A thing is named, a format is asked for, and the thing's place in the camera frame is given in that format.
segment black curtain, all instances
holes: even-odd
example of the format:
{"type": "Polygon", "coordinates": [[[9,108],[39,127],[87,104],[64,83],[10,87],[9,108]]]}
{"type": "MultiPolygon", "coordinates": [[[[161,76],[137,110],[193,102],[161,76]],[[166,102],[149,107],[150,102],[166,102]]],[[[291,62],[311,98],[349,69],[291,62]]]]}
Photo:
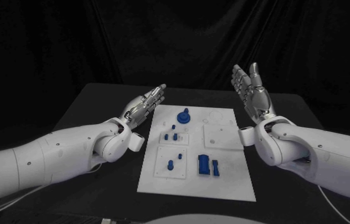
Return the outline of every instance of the black curtain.
{"type": "Polygon", "coordinates": [[[2,0],[3,144],[48,133],[89,82],[232,90],[254,61],[270,92],[347,132],[347,3],[2,0]]]}

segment robotic hand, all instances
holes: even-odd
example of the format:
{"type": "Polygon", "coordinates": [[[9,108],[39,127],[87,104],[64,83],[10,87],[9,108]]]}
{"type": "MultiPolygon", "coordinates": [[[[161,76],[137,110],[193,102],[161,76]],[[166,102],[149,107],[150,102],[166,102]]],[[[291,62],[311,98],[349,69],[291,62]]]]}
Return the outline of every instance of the robotic hand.
{"type": "Polygon", "coordinates": [[[134,98],[120,118],[58,130],[0,151],[0,198],[77,177],[102,163],[117,161],[128,148],[140,151],[144,138],[131,130],[163,102],[164,89],[166,84],[134,98]]]}
{"type": "Polygon", "coordinates": [[[249,74],[233,66],[231,83],[257,123],[254,129],[246,127],[239,131],[242,144],[255,144],[268,165],[290,170],[307,181],[350,197],[350,136],[298,127],[278,116],[257,63],[251,65],[249,74]]]}

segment table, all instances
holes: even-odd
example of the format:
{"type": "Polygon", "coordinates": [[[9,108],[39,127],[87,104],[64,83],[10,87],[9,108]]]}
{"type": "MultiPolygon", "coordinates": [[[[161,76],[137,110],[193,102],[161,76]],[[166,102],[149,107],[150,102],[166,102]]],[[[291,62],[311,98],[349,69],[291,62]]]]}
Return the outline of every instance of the table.
{"type": "MultiPolygon", "coordinates": [[[[53,130],[97,124],[118,117],[128,101],[149,90],[151,88],[146,86],[88,84],[53,130]]],[[[163,104],[233,108],[238,126],[254,126],[233,91],[167,88],[164,96],[163,104]]],[[[271,99],[277,113],[298,126],[323,129],[298,95],[271,94],[271,99]]],[[[134,130],[144,136],[146,143],[151,117],[153,113],[134,130]]],[[[146,143],[138,153],[128,150],[117,162],[102,165],[98,172],[46,187],[12,208],[133,221],[205,213],[231,215],[264,223],[342,223],[317,186],[294,173],[268,166],[254,146],[245,148],[245,155],[257,202],[137,193],[146,143]]],[[[324,192],[340,212],[349,217],[349,198],[327,190],[324,192]]]]}

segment white board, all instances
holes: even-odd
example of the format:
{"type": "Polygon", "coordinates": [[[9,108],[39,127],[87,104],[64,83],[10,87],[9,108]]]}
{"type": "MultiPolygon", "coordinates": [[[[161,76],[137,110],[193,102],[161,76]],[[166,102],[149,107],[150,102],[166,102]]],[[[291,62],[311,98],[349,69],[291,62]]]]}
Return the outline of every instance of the white board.
{"type": "Polygon", "coordinates": [[[159,105],[154,110],[137,191],[257,201],[244,147],[238,145],[238,129],[233,109],[159,105]],[[185,108],[189,109],[192,120],[187,124],[180,124],[177,114],[185,108]],[[187,134],[189,141],[185,144],[164,143],[164,132],[169,133],[169,140],[173,139],[173,133],[187,134]],[[206,146],[206,138],[208,144],[218,144],[216,147],[206,146]],[[186,161],[179,161],[182,159],[177,159],[177,155],[183,149],[186,161]],[[202,154],[209,156],[210,175],[199,174],[202,154]],[[173,170],[167,169],[169,160],[173,160],[173,170]],[[219,163],[219,176],[213,176],[212,160],[219,163]]]}

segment blue object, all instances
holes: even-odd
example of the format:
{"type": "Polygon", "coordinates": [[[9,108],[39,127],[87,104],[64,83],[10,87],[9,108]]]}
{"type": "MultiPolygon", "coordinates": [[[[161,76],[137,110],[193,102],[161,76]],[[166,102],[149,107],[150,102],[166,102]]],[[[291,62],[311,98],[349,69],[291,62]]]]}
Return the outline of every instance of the blue object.
{"type": "Polygon", "coordinates": [[[199,155],[199,174],[210,175],[208,155],[199,155]]]}
{"type": "Polygon", "coordinates": [[[173,170],[173,160],[170,160],[167,163],[167,170],[170,170],[170,171],[173,170]]]}
{"type": "Polygon", "coordinates": [[[186,108],[185,111],[177,115],[177,121],[182,124],[186,124],[190,122],[190,120],[192,120],[192,117],[189,115],[189,109],[186,108]]]}
{"type": "Polygon", "coordinates": [[[218,165],[219,165],[218,160],[213,160],[213,175],[215,176],[221,176],[218,165]]]}

